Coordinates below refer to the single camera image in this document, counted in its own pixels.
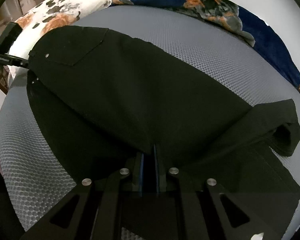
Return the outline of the black pants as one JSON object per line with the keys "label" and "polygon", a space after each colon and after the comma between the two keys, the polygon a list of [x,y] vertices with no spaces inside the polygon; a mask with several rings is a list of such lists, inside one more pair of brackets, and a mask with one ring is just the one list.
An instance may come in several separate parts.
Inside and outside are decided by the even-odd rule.
{"label": "black pants", "polygon": [[105,28],[49,31],[29,52],[27,77],[38,126],[76,183],[144,155],[144,219],[133,233],[154,239],[157,147],[169,167],[183,170],[240,150],[258,152],[274,174],[275,224],[284,236],[300,201],[300,186],[279,160],[300,141],[293,100],[251,106],[157,46]]}

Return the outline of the white floral pillow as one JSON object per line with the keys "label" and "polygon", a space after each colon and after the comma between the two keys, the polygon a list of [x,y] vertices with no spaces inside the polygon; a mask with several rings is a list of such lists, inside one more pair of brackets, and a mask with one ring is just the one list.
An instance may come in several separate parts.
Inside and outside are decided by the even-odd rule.
{"label": "white floral pillow", "polygon": [[70,25],[110,5],[111,0],[44,0],[15,21],[23,30],[8,53],[28,59],[30,50],[48,31]]}

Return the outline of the blue floral blanket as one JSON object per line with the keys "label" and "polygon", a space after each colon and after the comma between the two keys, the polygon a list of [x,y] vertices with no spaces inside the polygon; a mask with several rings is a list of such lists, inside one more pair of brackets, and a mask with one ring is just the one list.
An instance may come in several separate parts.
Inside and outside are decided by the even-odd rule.
{"label": "blue floral blanket", "polygon": [[221,27],[247,42],[300,94],[300,72],[284,42],[263,20],[230,0],[111,0],[111,4],[166,9]]}

